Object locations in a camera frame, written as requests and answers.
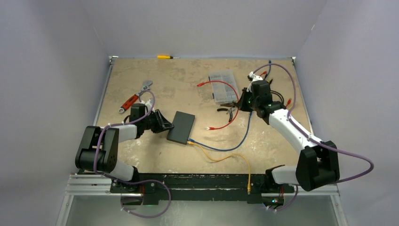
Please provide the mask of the black network switch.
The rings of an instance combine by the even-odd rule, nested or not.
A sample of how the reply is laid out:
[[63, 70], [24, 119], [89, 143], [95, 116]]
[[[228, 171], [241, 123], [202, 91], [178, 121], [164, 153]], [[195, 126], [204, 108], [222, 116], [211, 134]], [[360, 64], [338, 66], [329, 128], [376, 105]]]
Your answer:
[[167, 140], [186, 145], [189, 139], [195, 115], [176, 111], [172, 124], [174, 128], [168, 132]]

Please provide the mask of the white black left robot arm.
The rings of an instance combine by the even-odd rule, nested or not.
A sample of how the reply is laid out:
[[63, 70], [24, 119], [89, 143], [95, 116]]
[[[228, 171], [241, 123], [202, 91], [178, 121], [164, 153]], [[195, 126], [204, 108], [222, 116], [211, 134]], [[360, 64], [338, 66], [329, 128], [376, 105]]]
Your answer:
[[138, 169], [118, 159], [119, 143], [138, 139], [146, 130], [161, 133], [173, 129], [174, 125], [151, 104], [133, 104], [128, 118], [129, 122], [104, 128], [87, 126], [75, 157], [75, 166], [118, 179], [124, 189], [133, 193], [140, 188]]

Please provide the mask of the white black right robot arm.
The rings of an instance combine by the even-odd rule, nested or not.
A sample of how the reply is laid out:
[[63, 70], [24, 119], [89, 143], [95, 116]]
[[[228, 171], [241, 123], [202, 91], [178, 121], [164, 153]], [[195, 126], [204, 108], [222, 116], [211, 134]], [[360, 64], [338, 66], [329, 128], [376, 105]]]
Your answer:
[[277, 130], [299, 154], [296, 166], [280, 165], [265, 172], [264, 187], [275, 192], [283, 184], [298, 185], [305, 191], [333, 184], [340, 178], [336, 145], [312, 138], [309, 131], [289, 115], [289, 110], [274, 101], [267, 81], [254, 81], [242, 90], [237, 107], [243, 112], [256, 112], [267, 125]]

